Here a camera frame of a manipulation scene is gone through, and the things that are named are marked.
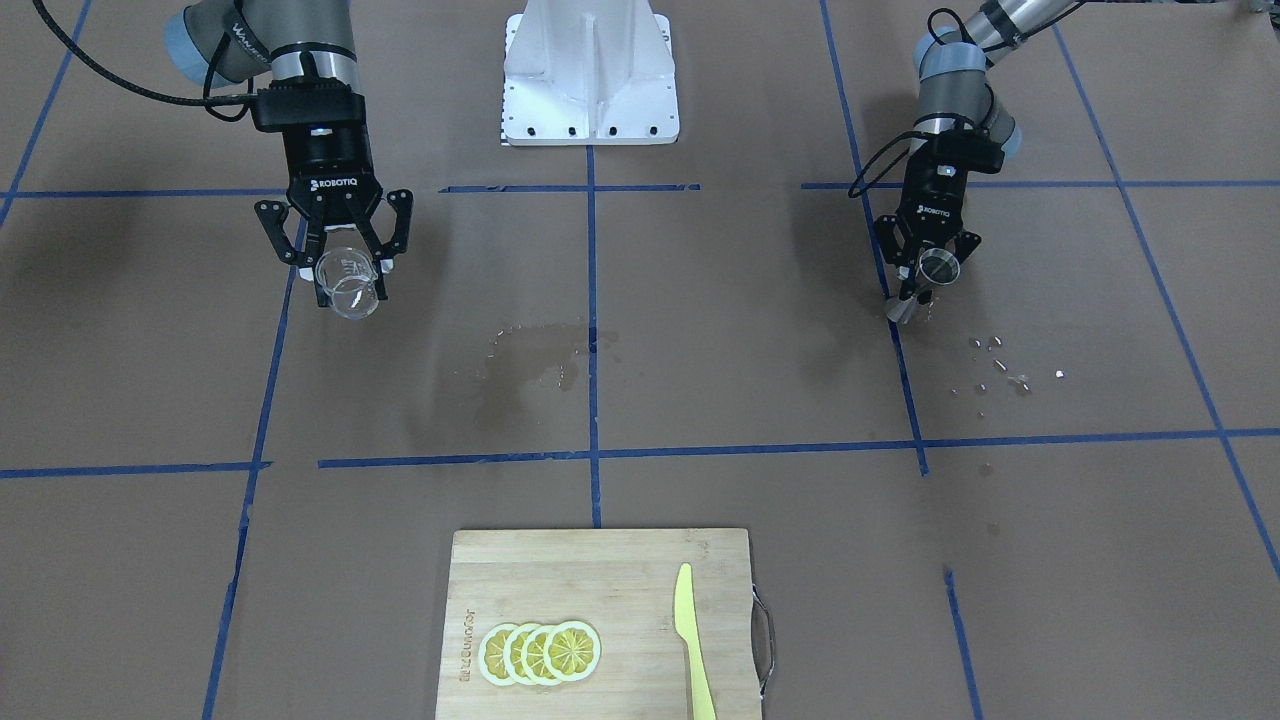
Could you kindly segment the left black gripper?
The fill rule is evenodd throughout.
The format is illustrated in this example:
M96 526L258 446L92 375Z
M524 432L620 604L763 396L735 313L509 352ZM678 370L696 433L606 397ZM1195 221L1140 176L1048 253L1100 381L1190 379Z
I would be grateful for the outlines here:
M965 231L963 204L969 172L954 167L906 164L902 193L893 215L874 220L876 242L887 266L900 272L897 299L918 301L923 293L919 277L922 247L954 246L960 266L980 246L982 237Z

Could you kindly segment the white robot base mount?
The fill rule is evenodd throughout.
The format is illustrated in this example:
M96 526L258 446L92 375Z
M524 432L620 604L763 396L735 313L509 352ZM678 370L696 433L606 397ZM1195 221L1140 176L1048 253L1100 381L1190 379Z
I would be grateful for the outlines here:
M529 1L504 41L502 143L677 142L671 23L650 3Z

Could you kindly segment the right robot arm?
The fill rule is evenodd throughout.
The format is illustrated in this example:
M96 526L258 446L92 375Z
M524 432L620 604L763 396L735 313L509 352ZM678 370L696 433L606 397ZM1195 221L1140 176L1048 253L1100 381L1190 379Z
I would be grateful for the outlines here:
M413 195L378 182L347 1L198 1L165 27L174 64L214 88L269 73L250 101L253 126L283 138L284 199L256 215L280 261L312 270L333 229L357 231L387 299L387 268L407 249Z

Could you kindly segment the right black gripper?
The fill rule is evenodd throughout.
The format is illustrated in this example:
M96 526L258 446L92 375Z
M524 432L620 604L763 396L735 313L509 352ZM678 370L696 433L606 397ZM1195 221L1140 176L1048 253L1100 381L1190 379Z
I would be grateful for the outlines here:
M390 191L385 200L396 214L390 240L381 242L372 227L372 214L383 195L372 168L372 151L366 126L285 126L282 131L289 184L280 200L259 200L253 211L276 258L285 265L312 272L319 307L329 306L329 295L315 270L326 249L326 231L358 229L375 272L374 291L379 301L388 300L384 261L407 251L413 214L410 190ZM289 208L301 215L303 231L298 247L285 232Z

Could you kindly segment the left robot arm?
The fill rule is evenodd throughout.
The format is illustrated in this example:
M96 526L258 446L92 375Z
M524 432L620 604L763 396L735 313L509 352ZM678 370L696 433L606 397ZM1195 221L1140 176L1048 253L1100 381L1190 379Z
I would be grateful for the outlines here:
M963 224L968 177L997 174L1021 145L1021 128L998 100L988 69L1082 6L1079 1L986 1L968 20L936 28L916 44L919 81L913 128L883 149L904 146L908 164L896 210L878 217L873 236L883 261L896 269L899 290L884 305L905 324L952 284L980 245Z

